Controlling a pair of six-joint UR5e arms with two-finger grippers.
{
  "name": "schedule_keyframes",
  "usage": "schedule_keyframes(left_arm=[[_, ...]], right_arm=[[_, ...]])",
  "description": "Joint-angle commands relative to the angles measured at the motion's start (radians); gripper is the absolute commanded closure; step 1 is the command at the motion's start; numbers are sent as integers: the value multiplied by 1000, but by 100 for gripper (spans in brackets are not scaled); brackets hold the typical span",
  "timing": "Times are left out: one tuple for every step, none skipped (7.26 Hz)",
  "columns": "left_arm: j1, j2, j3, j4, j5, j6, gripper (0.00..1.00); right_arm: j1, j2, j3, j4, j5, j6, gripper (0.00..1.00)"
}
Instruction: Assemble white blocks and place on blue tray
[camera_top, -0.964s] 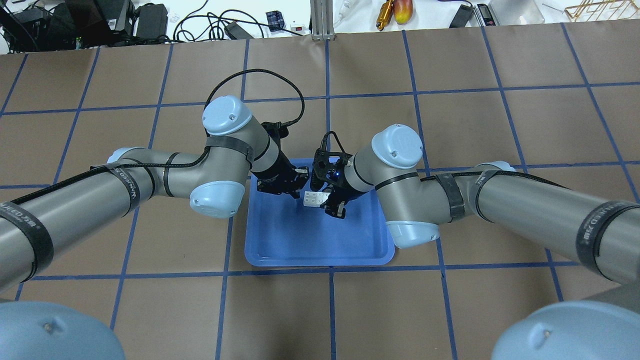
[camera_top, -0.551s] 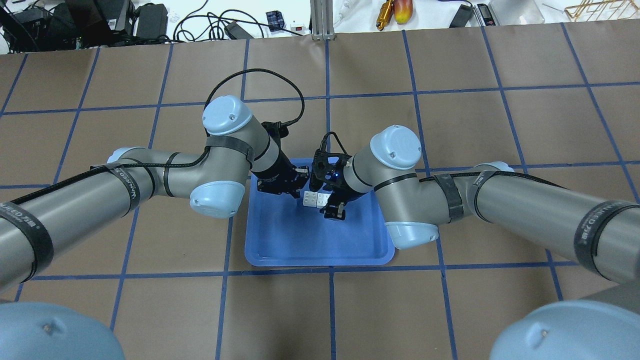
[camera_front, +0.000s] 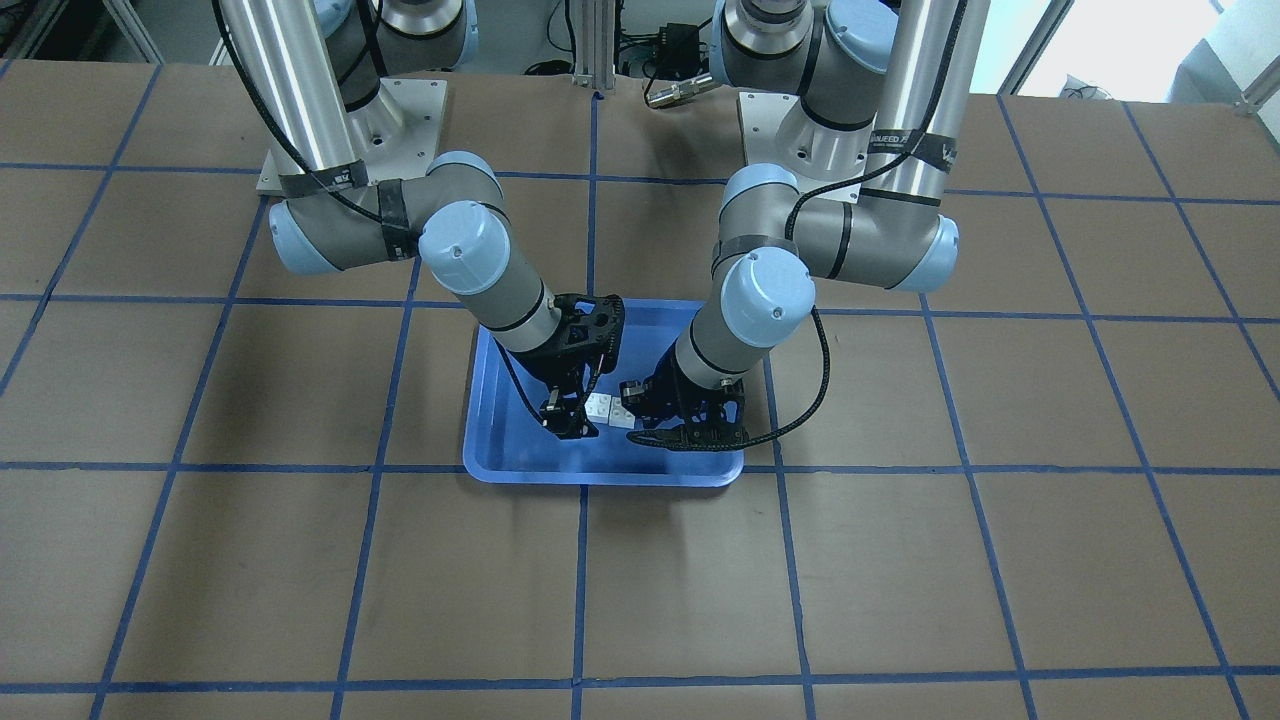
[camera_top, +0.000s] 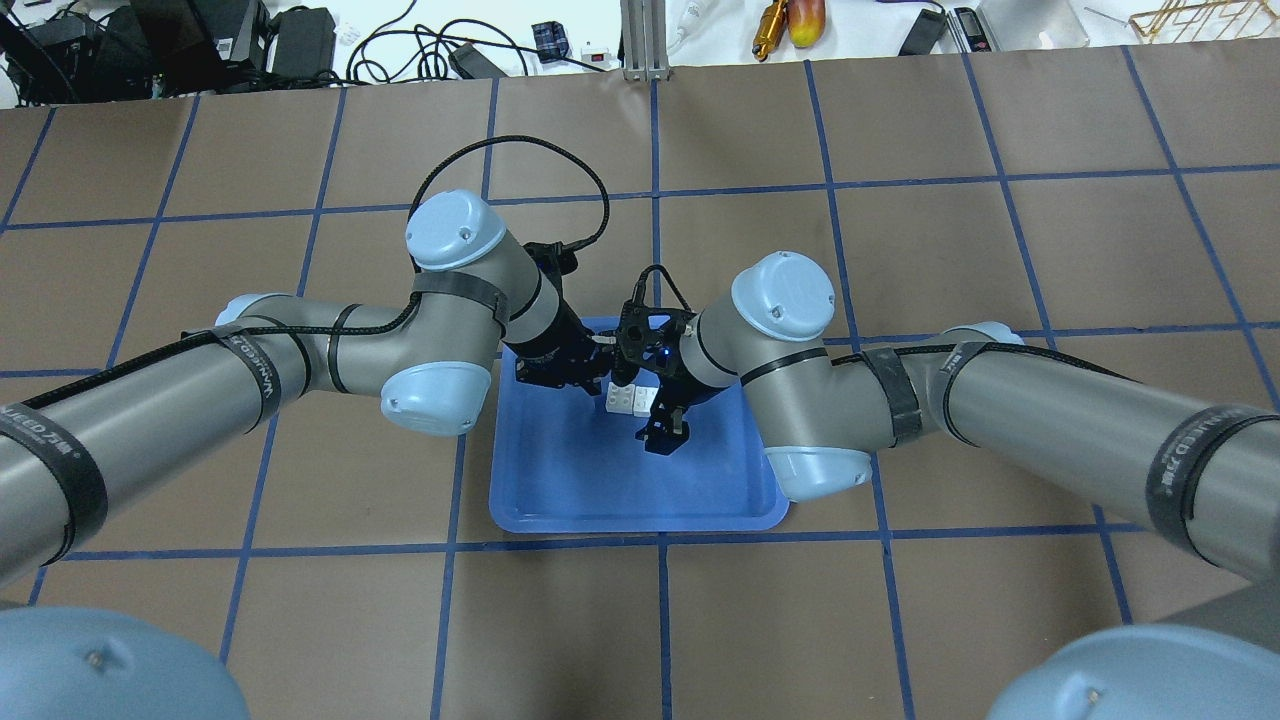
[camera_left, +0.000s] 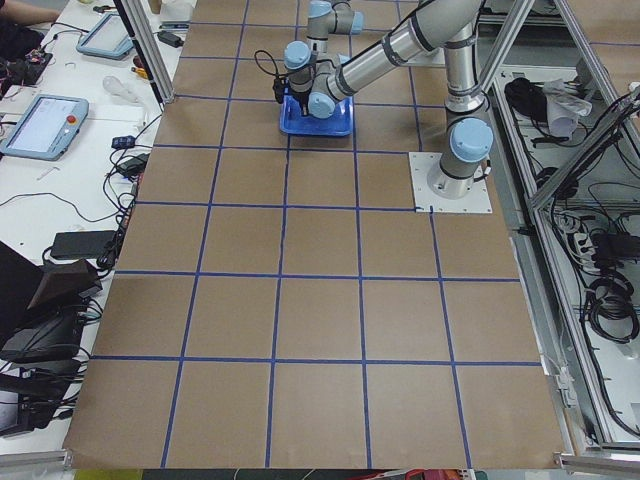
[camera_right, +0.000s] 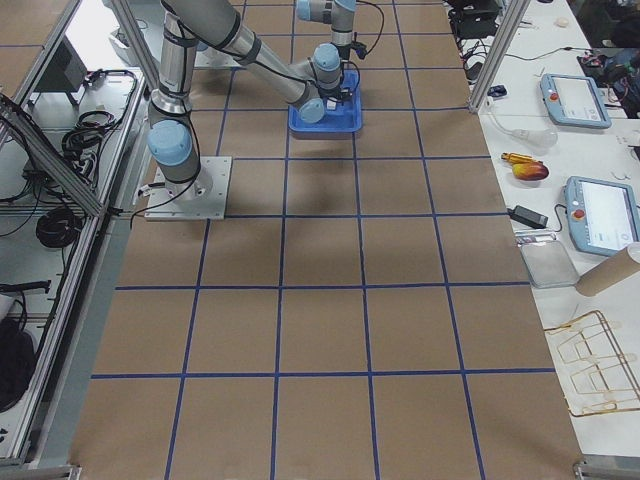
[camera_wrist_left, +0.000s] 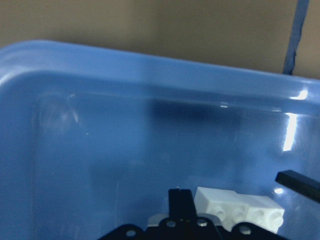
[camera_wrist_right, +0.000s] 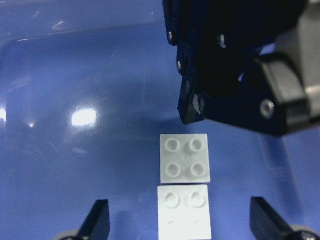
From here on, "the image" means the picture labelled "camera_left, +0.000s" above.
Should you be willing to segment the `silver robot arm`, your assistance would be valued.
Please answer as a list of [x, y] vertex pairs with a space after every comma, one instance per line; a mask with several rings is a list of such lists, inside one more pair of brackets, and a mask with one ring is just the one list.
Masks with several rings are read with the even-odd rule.
[[474, 74], [478, 1], [421, 1], [405, 19], [352, 58], [332, 54], [332, 35], [358, 35], [364, 16], [347, 1], [312, 1], [306, 38], [289, 43], [273, 90], [280, 129], [298, 136], [346, 136], [353, 129], [351, 99], [420, 55], [444, 52], [448, 95], [447, 147], [425, 186], [447, 200], [467, 196], [490, 171], [494, 135], [480, 116], [486, 96]]
[[358, 35], [364, 24], [364, 14], [349, 1], [313, 0], [308, 7], [306, 41], [313, 52], [326, 53], [330, 35]]

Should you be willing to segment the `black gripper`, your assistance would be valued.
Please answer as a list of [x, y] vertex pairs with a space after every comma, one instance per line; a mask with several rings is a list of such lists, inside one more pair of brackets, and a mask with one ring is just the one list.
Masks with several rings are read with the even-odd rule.
[[309, 102], [309, 91], [291, 91], [291, 96], [297, 101], [299, 108], [301, 111], [308, 110], [308, 102]]

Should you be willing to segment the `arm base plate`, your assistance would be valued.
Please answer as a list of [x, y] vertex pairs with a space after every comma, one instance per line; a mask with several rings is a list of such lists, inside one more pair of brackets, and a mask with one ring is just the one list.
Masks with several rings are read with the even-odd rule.
[[420, 213], [491, 214], [482, 168], [468, 179], [454, 179], [441, 169], [439, 152], [409, 152], [414, 210]]

